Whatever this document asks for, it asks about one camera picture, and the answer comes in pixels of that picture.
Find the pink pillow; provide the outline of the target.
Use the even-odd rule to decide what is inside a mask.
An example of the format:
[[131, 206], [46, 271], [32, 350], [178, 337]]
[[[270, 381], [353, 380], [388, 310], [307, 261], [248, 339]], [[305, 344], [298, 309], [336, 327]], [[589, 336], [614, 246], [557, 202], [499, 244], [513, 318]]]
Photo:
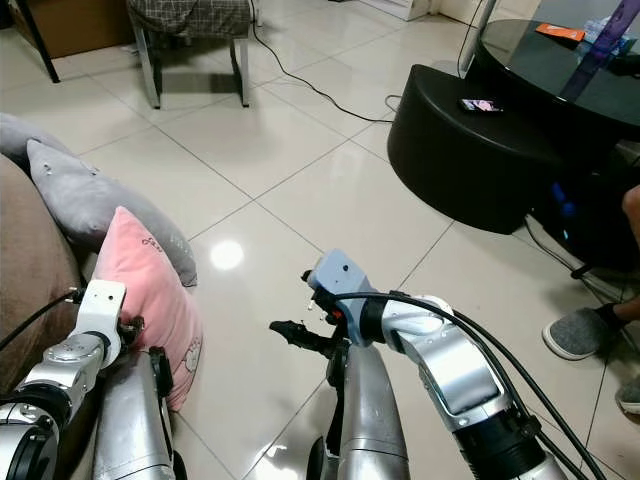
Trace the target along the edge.
[[102, 242], [93, 278], [125, 285], [120, 323], [141, 317], [141, 333], [129, 348], [164, 348], [174, 387], [170, 410], [182, 410], [204, 348], [204, 330], [195, 300], [180, 284], [163, 248], [145, 225], [124, 207], [116, 207]]

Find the brown sofa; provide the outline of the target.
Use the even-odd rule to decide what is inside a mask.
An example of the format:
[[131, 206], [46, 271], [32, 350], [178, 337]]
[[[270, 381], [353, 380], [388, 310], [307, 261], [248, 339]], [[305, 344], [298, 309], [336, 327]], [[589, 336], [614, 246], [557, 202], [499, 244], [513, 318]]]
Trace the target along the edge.
[[[0, 337], [79, 285], [76, 257], [35, 184], [0, 156]], [[0, 392], [15, 389], [45, 349], [63, 342], [74, 325], [76, 307], [68, 303], [28, 325], [0, 351]]]

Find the grey shark plush pillow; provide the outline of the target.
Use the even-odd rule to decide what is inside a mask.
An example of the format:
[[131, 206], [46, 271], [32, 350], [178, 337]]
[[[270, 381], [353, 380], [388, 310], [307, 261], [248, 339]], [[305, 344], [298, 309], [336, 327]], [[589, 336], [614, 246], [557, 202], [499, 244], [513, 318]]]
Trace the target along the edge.
[[187, 238], [154, 202], [60, 148], [27, 140], [26, 156], [29, 178], [70, 241], [100, 250], [115, 210], [124, 207], [163, 248], [180, 283], [198, 284], [195, 255]]

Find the silver left robot leg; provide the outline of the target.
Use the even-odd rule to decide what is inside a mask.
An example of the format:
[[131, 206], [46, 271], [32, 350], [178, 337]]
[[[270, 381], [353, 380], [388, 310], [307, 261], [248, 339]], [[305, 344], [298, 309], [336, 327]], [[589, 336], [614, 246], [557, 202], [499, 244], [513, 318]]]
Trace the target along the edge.
[[169, 367], [164, 349], [150, 347], [123, 356], [100, 381], [93, 480], [186, 480], [166, 401]]

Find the silver robot leg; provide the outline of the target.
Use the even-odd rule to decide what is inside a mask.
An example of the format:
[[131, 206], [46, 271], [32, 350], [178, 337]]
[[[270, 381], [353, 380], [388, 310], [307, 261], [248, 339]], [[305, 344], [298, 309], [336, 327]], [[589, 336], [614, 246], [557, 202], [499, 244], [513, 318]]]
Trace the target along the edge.
[[164, 349], [150, 347], [123, 356], [100, 381], [93, 480], [186, 480], [166, 401], [169, 367]]
[[339, 339], [323, 353], [337, 406], [308, 453], [306, 480], [410, 480], [401, 416], [378, 349]]

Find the silver right robot leg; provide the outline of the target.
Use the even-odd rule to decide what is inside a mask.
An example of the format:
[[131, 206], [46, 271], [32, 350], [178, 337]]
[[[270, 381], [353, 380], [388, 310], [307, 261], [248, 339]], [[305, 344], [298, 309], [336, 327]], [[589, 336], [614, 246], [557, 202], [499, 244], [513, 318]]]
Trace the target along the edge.
[[306, 480], [410, 480], [401, 416], [378, 349], [339, 339], [323, 353], [337, 406], [308, 453]]

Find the black round coffee table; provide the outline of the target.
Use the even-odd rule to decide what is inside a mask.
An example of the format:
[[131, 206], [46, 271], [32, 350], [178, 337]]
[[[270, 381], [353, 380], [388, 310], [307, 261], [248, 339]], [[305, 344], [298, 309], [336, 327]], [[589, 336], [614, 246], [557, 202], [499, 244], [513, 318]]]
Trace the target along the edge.
[[[538, 221], [586, 269], [640, 270], [640, 248], [621, 209], [640, 186], [640, 49], [613, 58], [576, 100], [564, 86], [589, 46], [535, 31], [535, 20], [486, 26], [465, 78], [410, 69], [387, 141], [399, 180], [467, 227], [516, 232]], [[499, 114], [465, 111], [489, 99]]]

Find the grey slipper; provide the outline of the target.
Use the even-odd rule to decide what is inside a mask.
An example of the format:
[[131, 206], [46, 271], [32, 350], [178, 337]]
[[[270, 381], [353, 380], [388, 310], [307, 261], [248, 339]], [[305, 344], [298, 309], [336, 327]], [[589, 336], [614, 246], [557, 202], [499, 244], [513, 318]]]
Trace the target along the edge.
[[614, 402], [623, 413], [640, 416], [640, 375], [626, 381], [617, 389]]
[[625, 324], [613, 303], [598, 308], [577, 308], [545, 326], [541, 338], [550, 351], [564, 360], [577, 361], [594, 355]]

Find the black smartphone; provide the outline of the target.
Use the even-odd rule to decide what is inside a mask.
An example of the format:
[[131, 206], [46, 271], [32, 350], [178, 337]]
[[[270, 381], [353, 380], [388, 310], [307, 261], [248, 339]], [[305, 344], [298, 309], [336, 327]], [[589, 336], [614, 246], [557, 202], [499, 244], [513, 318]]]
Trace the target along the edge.
[[460, 106], [467, 113], [499, 114], [504, 111], [497, 101], [489, 99], [461, 99]]

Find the brown plaid chair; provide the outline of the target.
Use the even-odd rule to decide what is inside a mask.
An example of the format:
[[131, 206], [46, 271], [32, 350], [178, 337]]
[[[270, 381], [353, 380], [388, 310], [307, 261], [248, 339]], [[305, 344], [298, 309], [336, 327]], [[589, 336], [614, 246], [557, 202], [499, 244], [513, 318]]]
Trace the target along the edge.
[[161, 108], [163, 69], [154, 56], [156, 41], [220, 38], [232, 44], [230, 64], [242, 108], [248, 108], [248, 41], [261, 26], [255, 0], [125, 0], [140, 58], [148, 105]]

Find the silver metal pole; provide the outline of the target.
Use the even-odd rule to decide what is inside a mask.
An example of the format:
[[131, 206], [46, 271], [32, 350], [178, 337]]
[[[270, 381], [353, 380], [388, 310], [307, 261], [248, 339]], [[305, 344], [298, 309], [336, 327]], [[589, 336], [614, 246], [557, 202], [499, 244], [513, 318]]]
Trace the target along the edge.
[[456, 63], [454, 63], [454, 74], [457, 77], [465, 78], [472, 59], [474, 59], [477, 46], [480, 45], [481, 37], [490, 22], [495, 6], [500, 0], [476, 0], [476, 9], [472, 17], [467, 22], [467, 32], [463, 35], [463, 42], [458, 51]]

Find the brown cardboard box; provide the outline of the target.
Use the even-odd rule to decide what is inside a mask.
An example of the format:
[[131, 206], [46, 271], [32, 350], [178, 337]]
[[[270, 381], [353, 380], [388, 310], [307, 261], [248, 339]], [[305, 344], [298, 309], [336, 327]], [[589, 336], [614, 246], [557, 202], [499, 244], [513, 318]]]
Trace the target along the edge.
[[50, 58], [133, 44], [125, 0], [26, 0]]

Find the person leg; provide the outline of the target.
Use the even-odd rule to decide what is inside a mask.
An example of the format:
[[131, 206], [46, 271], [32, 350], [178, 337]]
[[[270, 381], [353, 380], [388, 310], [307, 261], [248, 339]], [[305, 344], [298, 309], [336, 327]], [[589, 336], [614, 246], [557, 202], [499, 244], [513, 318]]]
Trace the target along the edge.
[[[628, 219], [631, 232], [634, 233], [637, 247], [640, 248], [640, 186], [628, 189], [623, 195], [621, 207]], [[603, 317], [605, 323], [614, 329], [621, 329], [632, 321], [640, 321], [640, 294], [623, 303], [612, 303], [611, 311]]]

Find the orange card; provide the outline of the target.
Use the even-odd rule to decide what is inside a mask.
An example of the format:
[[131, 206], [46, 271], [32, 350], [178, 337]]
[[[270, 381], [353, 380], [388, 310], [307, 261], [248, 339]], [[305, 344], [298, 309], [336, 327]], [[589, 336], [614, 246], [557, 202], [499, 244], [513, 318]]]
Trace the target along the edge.
[[535, 27], [535, 31], [540, 35], [559, 38], [559, 40], [567, 40], [570, 42], [582, 42], [585, 40], [586, 32], [584, 29], [575, 29], [563, 26], [554, 26], [550, 23], [540, 23]]

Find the purple strip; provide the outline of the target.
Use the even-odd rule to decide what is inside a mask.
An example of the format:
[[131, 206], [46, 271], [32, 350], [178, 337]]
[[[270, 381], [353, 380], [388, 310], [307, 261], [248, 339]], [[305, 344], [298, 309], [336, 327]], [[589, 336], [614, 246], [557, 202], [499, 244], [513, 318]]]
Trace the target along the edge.
[[591, 42], [588, 52], [582, 56], [579, 67], [570, 77], [570, 82], [564, 86], [561, 93], [564, 100], [576, 100], [588, 87], [596, 72], [613, 58], [614, 49], [620, 44], [621, 37], [634, 22], [636, 15], [640, 15], [640, 0], [620, 0], [608, 22], [604, 23], [595, 40]]

